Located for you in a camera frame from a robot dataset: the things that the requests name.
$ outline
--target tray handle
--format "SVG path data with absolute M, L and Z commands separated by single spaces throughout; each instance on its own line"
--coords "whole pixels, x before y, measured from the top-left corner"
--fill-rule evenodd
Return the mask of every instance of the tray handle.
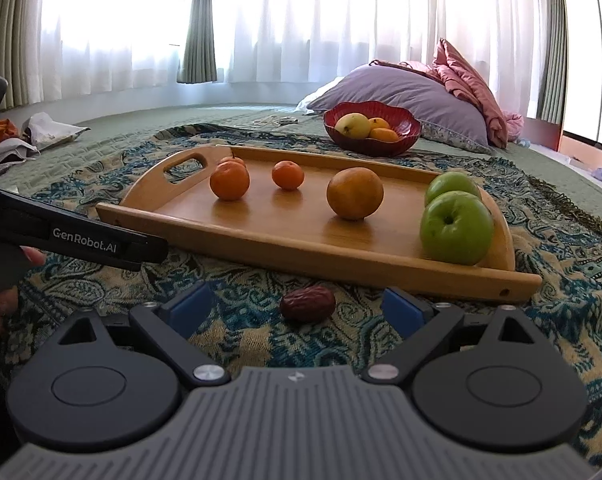
M 229 146 L 199 146 L 175 153 L 158 162 L 137 180 L 119 205 L 154 211 L 174 199 L 185 190 L 209 178 L 224 156 L 231 156 Z M 203 168 L 182 181 L 172 183 L 165 178 L 165 172 L 183 164 L 187 160 L 197 160 Z

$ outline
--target wooden tray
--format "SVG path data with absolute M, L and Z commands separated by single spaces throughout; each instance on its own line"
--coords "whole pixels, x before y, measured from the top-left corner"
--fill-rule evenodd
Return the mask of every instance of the wooden tray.
M 224 156 L 241 157 L 250 189 L 237 202 L 217 200 L 207 183 Z M 172 184 L 165 171 L 190 159 L 203 169 Z M 305 171 L 294 192 L 270 177 L 280 160 Z M 383 203 L 361 222 L 342 220 L 328 206 L 325 191 L 340 170 L 363 166 L 383 181 Z M 512 237 L 492 197 L 482 198 L 495 219 L 488 256 L 477 266 L 458 266 L 424 257 L 419 241 L 423 196 L 437 176 L 346 158 L 229 146 L 201 146 L 162 160 L 129 190 L 120 205 L 100 203 L 104 222 L 166 238 L 184 250 L 256 267 L 326 280 L 385 287 L 445 298 L 518 303 L 537 290 L 541 277 L 514 271 Z

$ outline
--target wall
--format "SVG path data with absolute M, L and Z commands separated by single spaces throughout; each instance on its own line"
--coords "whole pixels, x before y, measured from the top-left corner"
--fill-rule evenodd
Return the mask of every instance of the wall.
M 296 105 L 325 83 L 204 83 L 105 92 L 75 99 L 13 108 L 0 114 L 21 127 L 37 112 L 55 121 L 76 124 L 97 117 L 167 106 L 264 103 Z

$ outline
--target pear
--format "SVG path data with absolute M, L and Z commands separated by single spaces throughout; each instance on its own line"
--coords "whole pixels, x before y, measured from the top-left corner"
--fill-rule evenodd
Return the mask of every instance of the pear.
M 371 130 L 370 122 L 363 114 L 344 115 L 334 125 L 334 129 L 352 139 L 366 139 Z

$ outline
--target white curtain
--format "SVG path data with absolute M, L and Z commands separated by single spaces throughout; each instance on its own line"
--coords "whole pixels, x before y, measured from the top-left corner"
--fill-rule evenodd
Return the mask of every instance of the white curtain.
M 378 58 L 429 63 L 446 38 L 502 108 L 536 112 L 546 0 L 214 0 L 227 82 L 317 82 Z
M 176 81 L 183 0 L 42 0 L 39 100 Z

